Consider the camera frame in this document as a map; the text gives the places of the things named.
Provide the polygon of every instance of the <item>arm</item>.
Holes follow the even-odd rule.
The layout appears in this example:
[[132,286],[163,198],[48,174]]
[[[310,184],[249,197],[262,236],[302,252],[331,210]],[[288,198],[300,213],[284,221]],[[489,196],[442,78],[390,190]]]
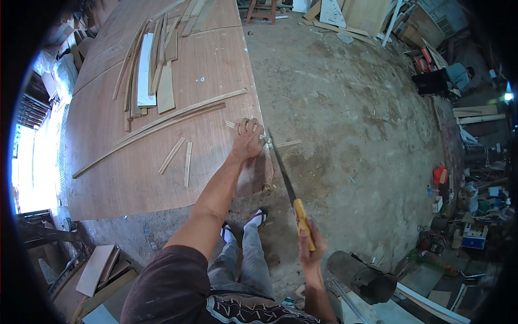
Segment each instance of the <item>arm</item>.
[[308,249],[308,233],[300,232],[298,240],[298,258],[302,263],[304,276],[306,277],[306,305],[305,312],[325,323],[337,324],[335,311],[327,295],[320,268],[320,259],[327,250],[327,240],[324,239],[316,228],[313,220],[308,218],[308,226],[311,236],[315,242],[316,250],[310,252]]
[[261,153],[265,140],[259,140],[264,128],[257,126],[257,119],[243,119],[234,128],[234,144],[227,159],[212,176],[207,186],[194,204],[185,224],[166,243],[184,245],[200,251],[207,260],[210,259],[214,246],[220,237],[220,229],[225,221],[237,179],[247,159],[255,158]]

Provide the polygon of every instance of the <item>dark t-shirt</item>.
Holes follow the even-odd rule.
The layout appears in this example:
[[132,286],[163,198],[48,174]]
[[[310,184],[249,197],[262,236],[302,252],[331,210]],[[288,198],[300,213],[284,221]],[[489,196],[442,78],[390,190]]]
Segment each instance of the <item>dark t-shirt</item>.
[[142,271],[122,309],[123,323],[321,323],[275,301],[237,291],[211,291],[207,259],[170,246]]

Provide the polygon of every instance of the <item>wooden stool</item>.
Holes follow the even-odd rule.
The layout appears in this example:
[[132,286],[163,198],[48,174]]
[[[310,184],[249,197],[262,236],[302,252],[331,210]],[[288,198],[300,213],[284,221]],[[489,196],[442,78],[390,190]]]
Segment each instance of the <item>wooden stool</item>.
[[271,6],[258,5],[256,4],[256,2],[257,0],[252,0],[252,3],[248,8],[247,24],[250,23],[250,18],[252,17],[262,17],[268,18],[271,21],[271,24],[275,25],[275,12],[277,10],[277,0],[271,0]]

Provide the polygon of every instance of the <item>hand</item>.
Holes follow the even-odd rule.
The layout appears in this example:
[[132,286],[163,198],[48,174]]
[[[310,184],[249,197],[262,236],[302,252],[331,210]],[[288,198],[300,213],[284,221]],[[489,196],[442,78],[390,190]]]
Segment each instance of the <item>hand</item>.
[[249,120],[244,118],[240,123],[236,123],[234,127],[234,144],[232,145],[232,152],[237,154],[244,160],[255,158],[263,150],[266,144],[265,139],[259,139],[259,135],[264,132],[264,127],[259,125],[256,118]]
[[311,231],[311,238],[315,243],[316,250],[309,251],[308,248],[308,232],[302,230],[298,238],[298,259],[302,263],[302,268],[306,270],[314,270],[320,267],[320,260],[327,250],[327,240],[320,235],[319,229],[316,227],[312,219],[308,218],[308,227]]

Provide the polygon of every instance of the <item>white sock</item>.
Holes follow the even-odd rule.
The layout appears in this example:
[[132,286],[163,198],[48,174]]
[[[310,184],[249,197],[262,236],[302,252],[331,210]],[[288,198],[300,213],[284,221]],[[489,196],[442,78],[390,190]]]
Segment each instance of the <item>white sock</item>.
[[[225,225],[226,231],[225,231],[225,237],[223,238],[226,243],[228,243],[231,240],[235,240],[236,237],[232,234],[230,231],[230,226],[227,224]],[[223,235],[223,229],[220,231],[220,236]]]
[[256,227],[259,227],[259,225],[261,225],[261,222],[262,222],[262,217],[263,217],[263,215],[261,215],[262,213],[263,213],[263,211],[258,209],[257,212],[255,213],[256,216],[254,218],[252,218],[248,223],[246,223],[245,226],[243,226],[243,229],[245,229],[248,225],[251,225],[251,224],[255,224]]

